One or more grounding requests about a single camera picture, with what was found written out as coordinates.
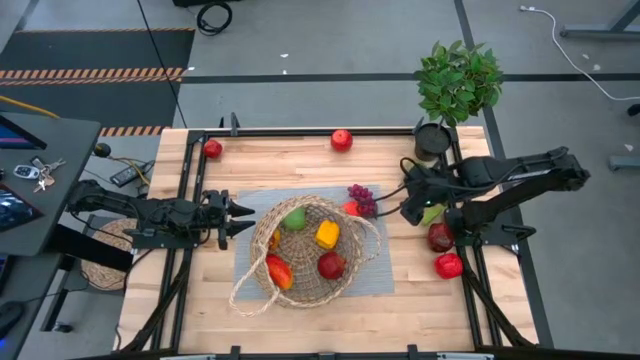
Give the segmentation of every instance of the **hazard tape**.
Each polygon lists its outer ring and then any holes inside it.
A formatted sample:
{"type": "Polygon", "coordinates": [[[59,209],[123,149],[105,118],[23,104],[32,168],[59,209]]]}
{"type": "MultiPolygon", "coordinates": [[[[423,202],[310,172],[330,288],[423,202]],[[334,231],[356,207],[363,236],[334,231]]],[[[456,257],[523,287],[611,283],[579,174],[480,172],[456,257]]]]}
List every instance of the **hazard tape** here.
{"type": "Polygon", "coordinates": [[[119,126],[103,127],[100,136],[155,136],[171,126],[119,126]]]}
{"type": "Polygon", "coordinates": [[[116,82],[181,82],[187,70],[168,68],[0,70],[0,85],[103,84],[116,82]]]}
{"type": "MultiPolygon", "coordinates": [[[[150,29],[151,31],[195,31],[194,28],[155,28],[150,29]]],[[[42,29],[42,30],[18,30],[16,34],[25,34],[25,33],[55,33],[55,32],[142,32],[147,31],[146,28],[135,28],[135,29],[42,29]]]]}

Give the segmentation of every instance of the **black desk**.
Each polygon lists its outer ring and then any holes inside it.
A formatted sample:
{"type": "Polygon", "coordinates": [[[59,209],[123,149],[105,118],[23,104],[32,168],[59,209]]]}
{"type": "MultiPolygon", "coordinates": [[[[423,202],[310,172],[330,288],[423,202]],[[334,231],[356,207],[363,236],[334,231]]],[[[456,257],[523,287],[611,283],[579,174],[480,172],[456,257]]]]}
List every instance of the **black desk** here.
{"type": "MultiPolygon", "coordinates": [[[[3,184],[44,214],[37,220],[0,233],[0,253],[26,255],[16,257],[0,296],[0,304],[44,296],[51,286],[64,255],[41,252],[45,250],[57,226],[70,189],[80,177],[100,132],[100,124],[93,121],[51,119],[27,114],[3,115],[45,141],[48,147],[46,150],[0,149],[0,168],[7,172],[3,184]],[[13,176],[13,169],[18,164],[29,164],[29,160],[36,155],[47,162],[62,157],[67,163],[54,172],[56,183],[52,188],[34,194],[36,183],[13,176]]],[[[17,358],[42,301],[27,304],[20,322],[0,344],[0,359],[17,358]]]]}

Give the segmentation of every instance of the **woven round mat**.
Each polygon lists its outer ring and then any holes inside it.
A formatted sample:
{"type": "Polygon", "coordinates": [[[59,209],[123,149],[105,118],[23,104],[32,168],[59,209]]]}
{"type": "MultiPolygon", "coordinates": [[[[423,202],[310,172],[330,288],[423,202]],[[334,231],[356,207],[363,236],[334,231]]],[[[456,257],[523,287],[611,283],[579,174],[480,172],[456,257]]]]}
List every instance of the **woven round mat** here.
{"type": "Polygon", "coordinates": [[[338,297],[352,282],[358,268],[380,253],[381,237],[378,230],[367,220],[350,216],[333,201],[318,196],[298,196],[287,199],[273,207],[256,225],[250,245],[251,268],[235,285],[229,297],[230,306],[243,316],[256,316],[272,304],[307,309],[329,303],[338,297]],[[288,231],[280,226],[282,220],[297,208],[305,209],[305,227],[300,231],[288,231]],[[340,227],[340,237],[333,251],[346,259],[345,272],[339,279],[327,280],[318,272],[318,258],[328,250],[319,247],[315,234],[322,221],[330,220],[340,227]],[[293,272],[293,286],[280,290],[269,276],[265,261],[271,234],[279,228],[282,234],[280,244],[274,253],[289,265],[293,272]],[[364,254],[366,232],[375,235],[377,251],[369,256],[364,254]],[[235,295],[242,284],[254,276],[270,300],[259,310],[241,311],[235,304],[235,295]]]}
{"type": "MultiPolygon", "coordinates": [[[[131,237],[126,235],[123,230],[135,229],[136,223],[137,220],[135,219],[120,219],[112,221],[100,229],[131,240],[131,237]]],[[[93,238],[121,250],[131,250],[130,243],[100,231],[96,231],[93,234],[93,238]]],[[[86,260],[82,260],[81,267],[85,276],[89,279],[91,286],[98,290],[113,291],[124,288],[125,273],[122,271],[111,269],[86,260]]]]}

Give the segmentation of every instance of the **green leaves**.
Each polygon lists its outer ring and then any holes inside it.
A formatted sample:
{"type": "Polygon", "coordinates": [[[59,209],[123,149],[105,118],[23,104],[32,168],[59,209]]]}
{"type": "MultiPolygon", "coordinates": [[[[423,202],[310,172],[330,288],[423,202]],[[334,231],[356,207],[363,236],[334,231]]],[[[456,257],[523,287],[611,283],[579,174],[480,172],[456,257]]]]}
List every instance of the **green leaves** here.
{"type": "Polygon", "coordinates": [[[422,69],[414,76],[423,97],[420,107],[431,121],[442,119],[453,127],[497,103],[502,72],[493,50],[479,51],[483,45],[468,50],[462,40],[449,47],[436,42],[431,56],[420,59],[422,69]]]}
{"type": "Polygon", "coordinates": [[[440,94],[440,92],[442,92],[442,87],[441,86],[425,84],[424,87],[427,89],[427,91],[429,91],[432,94],[438,95],[438,94],[440,94]]]}
{"type": "Polygon", "coordinates": [[[458,91],[456,93],[456,97],[460,100],[460,101],[464,101],[464,102],[469,102],[473,99],[475,99],[476,97],[473,95],[472,92],[469,91],[458,91]]]}
{"type": "Polygon", "coordinates": [[[449,47],[449,52],[456,52],[458,48],[462,45],[462,40],[454,41],[453,44],[449,47]]]}

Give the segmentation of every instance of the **basket handle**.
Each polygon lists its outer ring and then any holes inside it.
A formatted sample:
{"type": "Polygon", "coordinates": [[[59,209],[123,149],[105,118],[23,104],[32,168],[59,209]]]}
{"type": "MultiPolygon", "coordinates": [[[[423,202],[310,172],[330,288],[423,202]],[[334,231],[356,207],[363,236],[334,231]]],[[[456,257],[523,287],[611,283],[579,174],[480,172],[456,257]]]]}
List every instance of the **basket handle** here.
{"type": "Polygon", "coordinates": [[[364,264],[367,261],[371,261],[375,258],[378,257],[378,255],[380,255],[380,250],[382,248],[382,236],[380,235],[380,232],[378,232],[378,229],[369,221],[365,220],[364,218],[361,218],[360,216],[352,216],[351,215],[351,219],[360,223],[361,225],[364,225],[364,227],[366,227],[367,229],[369,229],[373,235],[375,235],[376,237],[376,252],[369,255],[368,257],[364,258],[361,263],[364,264]]]}
{"type": "Polygon", "coordinates": [[[229,296],[229,306],[242,316],[254,317],[262,314],[263,312],[267,311],[267,309],[271,307],[271,305],[273,305],[274,302],[276,302],[276,299],[278,299],[278,296],[280,296],[280,288],[276,287],[276,291],[273,293],[273,295],[271,295],[271,299],[269,299],[269,301],[267,301],[266,304],[264,304],[260,309],[256,311],[245,312],[240,310],[236,305],[235,298],[236,298],[236,294],[238,293],[238,290],[240,290],[240,287],[242,286],[242,284],[244,284],[244,282],[247,281],[247,279],[250,278],[253,275],[253,273],[256,272],[256,270],[258,270],[258,266],[264,263],[266,258],[267,258],[267,252],[264,249],[262,249],[262,254],[260,255],[260,257],[256,259],[253,265],[251,265],[251,268],[249,269],[249,271],[242,278],[240,278],[240,281],[238,281],[236,286],[233,287],[233,290],[231,290],[231,295],[229,296]]]}

